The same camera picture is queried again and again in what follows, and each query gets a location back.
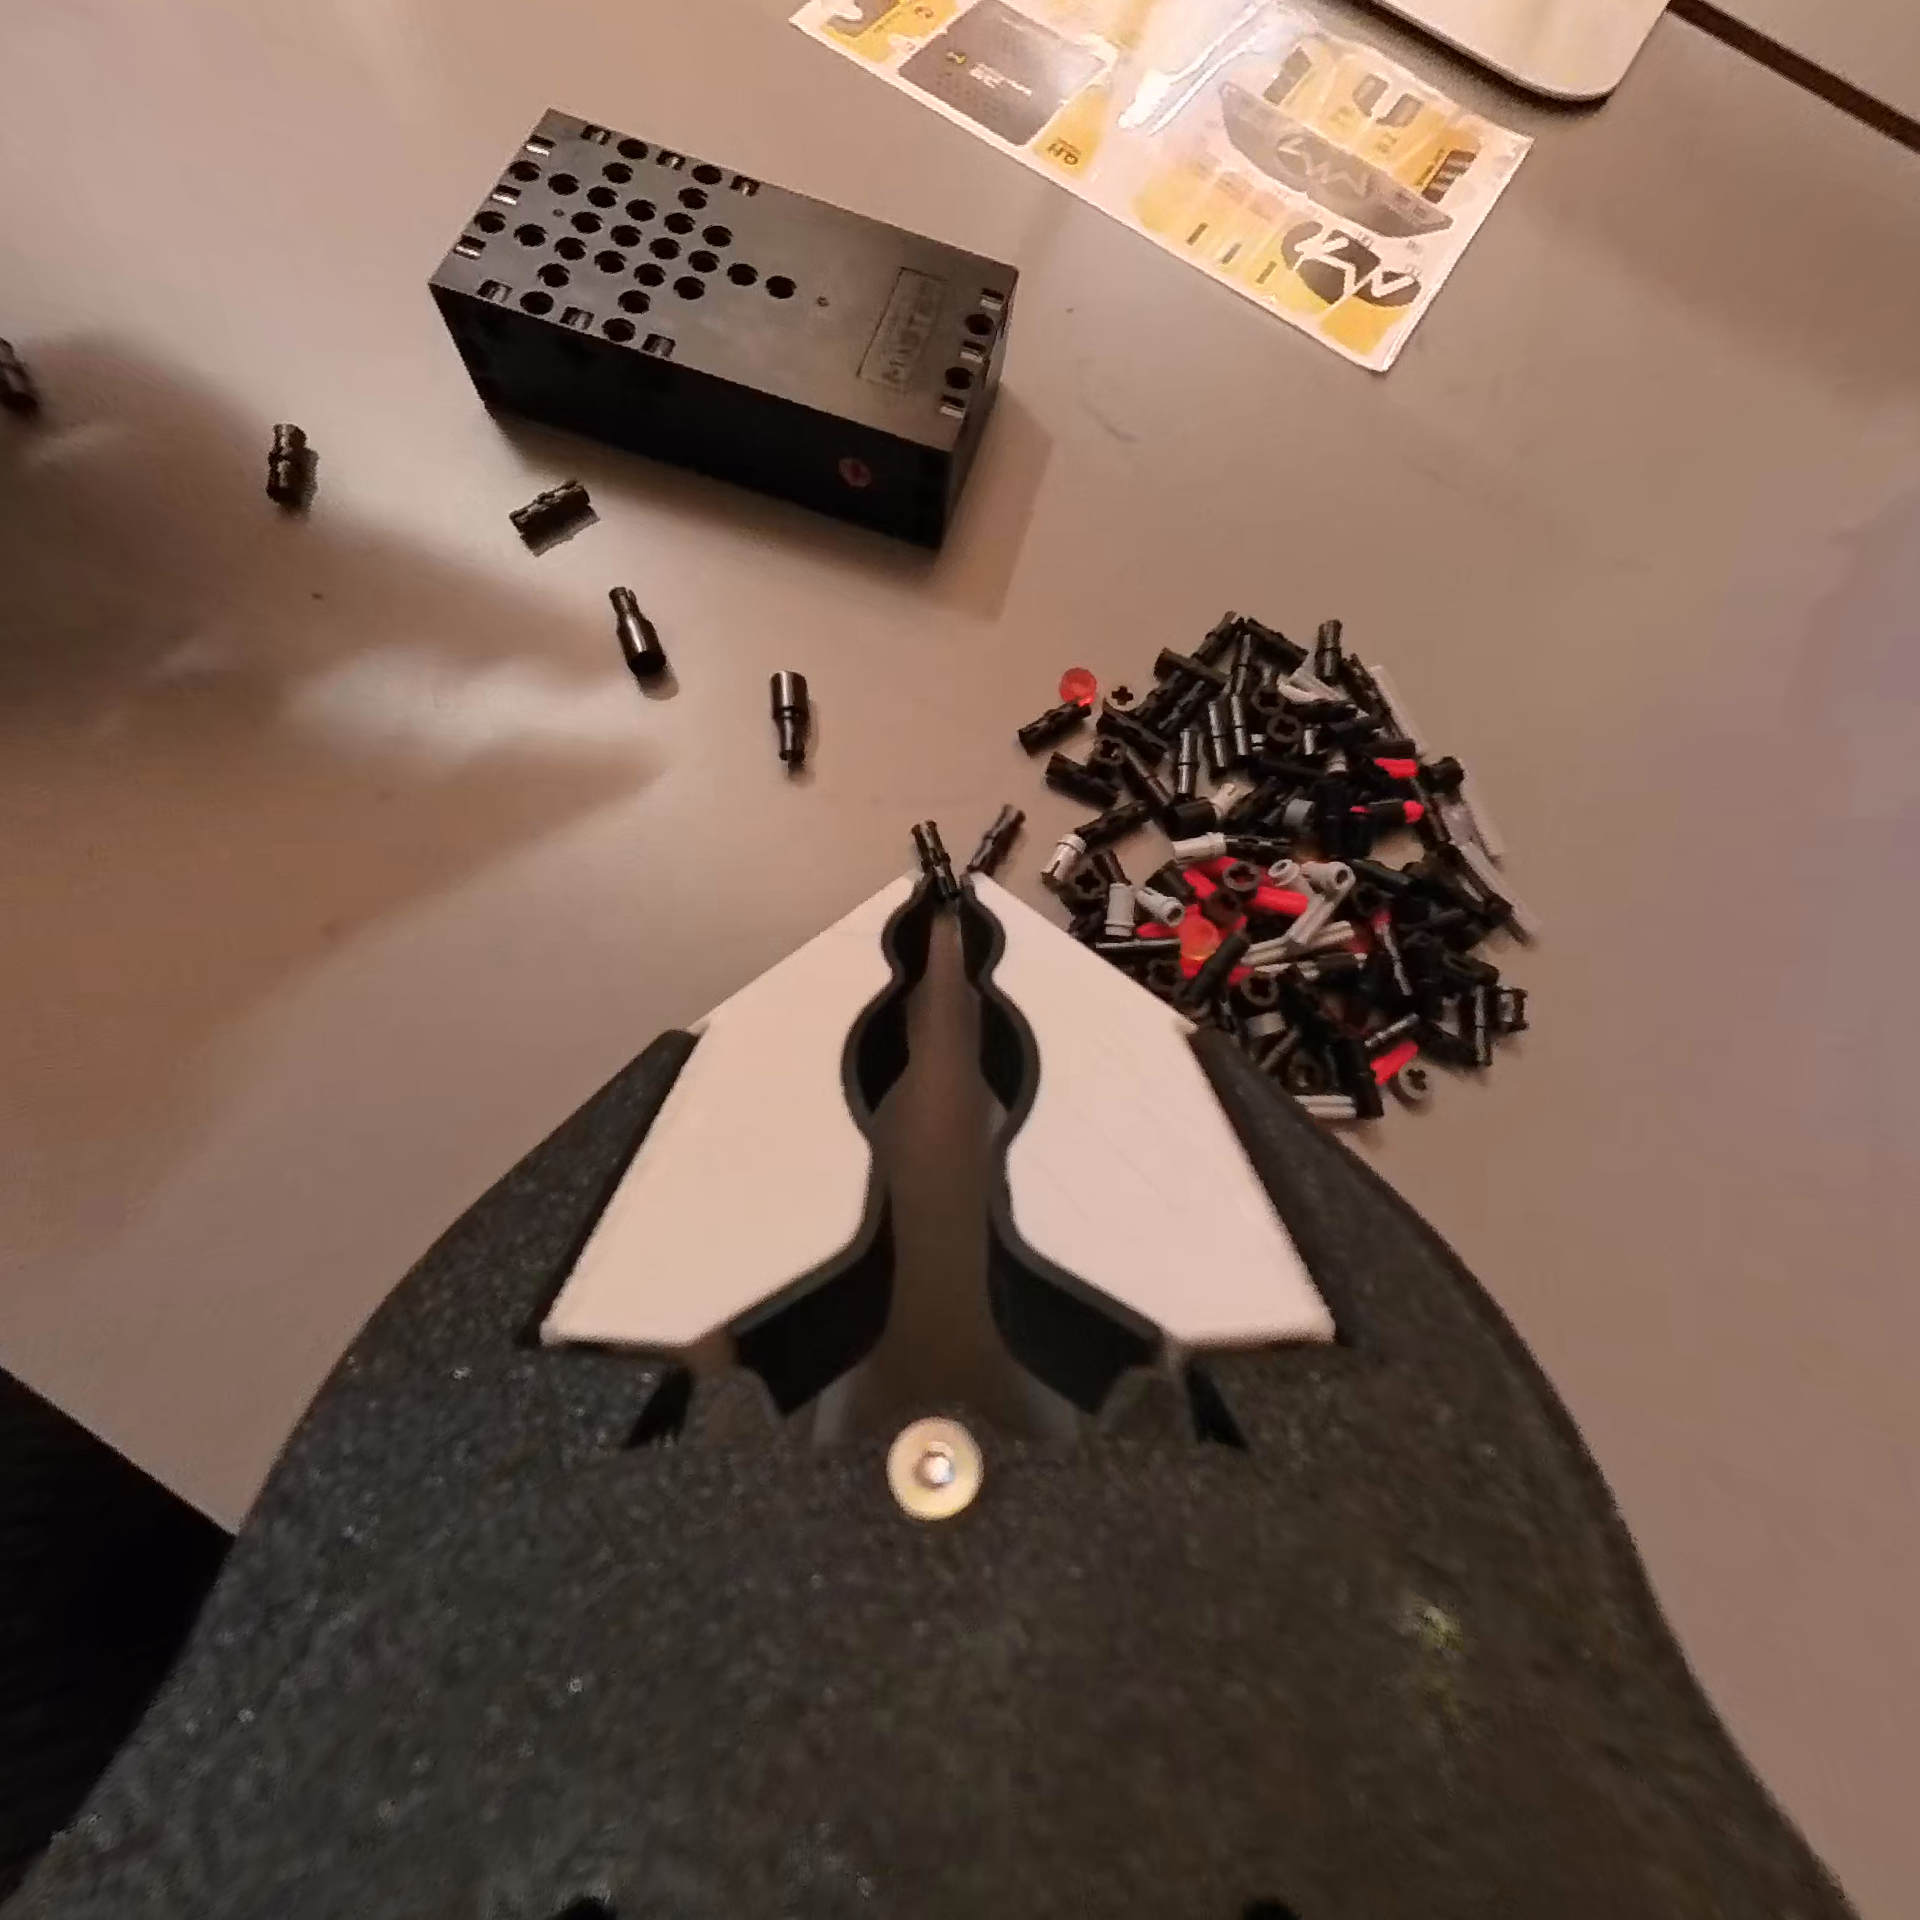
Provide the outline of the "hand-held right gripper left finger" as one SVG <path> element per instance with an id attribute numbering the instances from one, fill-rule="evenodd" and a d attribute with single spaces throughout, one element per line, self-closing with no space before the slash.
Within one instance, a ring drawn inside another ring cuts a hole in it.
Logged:
<path id="1" fill-rule="evenodd" d="M 876 1352 L 896 1302 L 876 1119 L 911 1068 L 942 907 L 932 880 L 896 880 L 647 1049 L 670 1079 L 542 1307 L 542 1346 L 726 1346 L 777 1414 Z"/>

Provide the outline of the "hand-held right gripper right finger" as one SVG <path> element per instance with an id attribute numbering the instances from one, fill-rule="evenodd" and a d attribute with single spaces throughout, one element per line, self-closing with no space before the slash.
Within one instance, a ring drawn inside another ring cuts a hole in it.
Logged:
<path id="1" fill-rule="evenodd" d="M 1095 1418 L 1140 1370 L 1333 1346 L 1336 1307 L 1221 1089 L 1236 1059 L 991 880 L 958 898 L 994 1098 L 987 1302 L 1013 1361 Z"/>

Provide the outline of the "pile of mixed plastic pins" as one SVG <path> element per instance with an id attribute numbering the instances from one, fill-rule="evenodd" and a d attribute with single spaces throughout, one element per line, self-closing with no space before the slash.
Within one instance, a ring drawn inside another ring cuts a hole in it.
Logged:
<path id="1" fill-rule="evenodd" d="M 1222 610 L 1140 685 L 1074 667 L 1013 746 L 1088 811 L 1040 858 L 1069 938 L 1311 1119 L 1425 1107 L 1533 1026 L 1536 938 L 1467 765 L 1341 618 Z"/>

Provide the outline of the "black perforated plastic block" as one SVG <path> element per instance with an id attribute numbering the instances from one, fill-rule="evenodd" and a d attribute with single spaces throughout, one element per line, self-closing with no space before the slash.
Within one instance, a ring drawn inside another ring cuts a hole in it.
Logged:
<path id="1" fill-rule="evenodd" d="M 542 113 L 431 275 L 488 409 L 942 549 L 1017 267 Z"/>

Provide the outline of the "yellow and black sticker sheet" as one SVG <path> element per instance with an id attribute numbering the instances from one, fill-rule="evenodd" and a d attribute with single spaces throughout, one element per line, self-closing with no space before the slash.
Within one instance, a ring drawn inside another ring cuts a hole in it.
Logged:
<path id="1" fill-rule="evenodd" d="M 789 22 L 1377 377 L 1533 148 L 1307 5 L 803 5 Z"/>

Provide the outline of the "silver monitor stand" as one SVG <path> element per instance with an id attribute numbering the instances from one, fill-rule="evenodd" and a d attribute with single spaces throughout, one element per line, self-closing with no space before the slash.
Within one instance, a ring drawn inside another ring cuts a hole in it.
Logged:
<path id="1" fill-rule="evenodd" d="M 1372 5 L 1497 80 L 1599 106 L 1636 60 L 1667 5 Z"/>

